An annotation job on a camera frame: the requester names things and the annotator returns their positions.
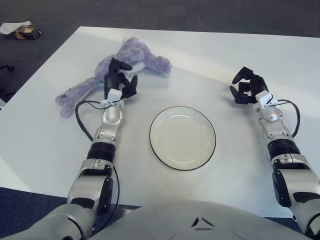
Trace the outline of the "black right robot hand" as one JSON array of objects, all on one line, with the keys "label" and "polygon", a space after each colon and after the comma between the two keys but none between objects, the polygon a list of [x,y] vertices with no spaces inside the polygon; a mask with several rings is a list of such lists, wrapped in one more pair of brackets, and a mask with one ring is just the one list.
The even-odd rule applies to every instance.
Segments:
[{"label": "black right robot hand", "polygon": [[258,101],[256,100],[256,95],[263,92],[269,91],[265,80],[257,75],[254,72],[247,68],[243,67],[233,78],[232,85],[229,87],[233,95],[234,101],[236,104],[247,105],[255,104]]}]

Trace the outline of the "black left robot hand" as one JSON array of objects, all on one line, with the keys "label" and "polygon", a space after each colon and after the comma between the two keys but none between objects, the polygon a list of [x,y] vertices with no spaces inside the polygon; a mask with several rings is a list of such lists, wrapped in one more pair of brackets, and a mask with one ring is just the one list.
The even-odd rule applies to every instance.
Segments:
[{"label": "black left robot hand", "polygon": [[125,62],[112,58],[108,67],[108,73],[104,76],[104,99],[108,98],[111,89],[119,90],[120,85],[124,87],[121,99],[128,99],[137,94],[138,76],[134,75],[129,81],[121,70],[131,71],[133,67]]}]

